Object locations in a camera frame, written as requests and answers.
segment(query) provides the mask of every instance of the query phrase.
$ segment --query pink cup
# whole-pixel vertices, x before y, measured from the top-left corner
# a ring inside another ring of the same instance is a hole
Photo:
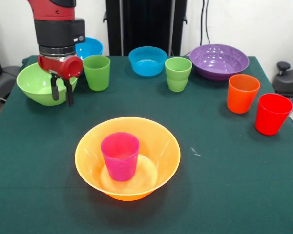
[[[108,135],[101,143],[101,151],[109,175],[116,181],[131,179],[137,166],[138,139],[124,132]]]

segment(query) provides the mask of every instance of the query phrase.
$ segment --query black cable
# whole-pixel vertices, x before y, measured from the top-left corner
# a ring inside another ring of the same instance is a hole
[[[205,0],[203,0],[203,6],[202,6],[202,11],[201,11],[201,40],[200,40],[200,45],[202,45],[202,40],[203,40],[203,13],[204,13],[204,6],[205,6]]]
[[[209,40],[209,44],[210,44],[209,33],[208,33],[208,30],[207,30],[207,9],[208,9],[208,7],[209,7],[209,0],[206,0],[206,8],[205,8],[205,31],[206,31],[207,39]]]

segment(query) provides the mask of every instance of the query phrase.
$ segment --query yellow-orange bowl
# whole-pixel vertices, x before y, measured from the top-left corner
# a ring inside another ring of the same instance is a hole
[[[140,143],[135,176],[126,182],[109,177],[101,142],[115,132],[128,132]],[[93,188],[122,201],[146,197],[166,184],[180,163],[180,148],[174,135],[161,124],[139,117],[115,118],[98,124],[80,140],[75,152],[79,175]]]

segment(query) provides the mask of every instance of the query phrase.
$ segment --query light blue bowl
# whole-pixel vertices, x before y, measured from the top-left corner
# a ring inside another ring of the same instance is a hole
[[[162,72],[167,54],[160,48],[143,46],[132,50],[129,53],[129,60],[135,73],[143,77],[152,77]]]
[[[85,38],[85,42],[76,44],[75,48],[78,57],[80,57],[81,60],[84,60],[90,55],[101,55],[103,52],[102,43],[94,38],[89,37]]]

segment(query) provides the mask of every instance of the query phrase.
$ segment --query green cup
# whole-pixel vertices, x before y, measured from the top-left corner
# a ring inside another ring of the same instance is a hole
[[[90,89],[102,91],[108,88],[111,60],[103,55],[91,55],[83,60],[84,73]]]
[[[181,92],[185,89],[192,69],[192,62],[183,57],[172,57],[166,60],[165,70],[167,84],[171,91]]]

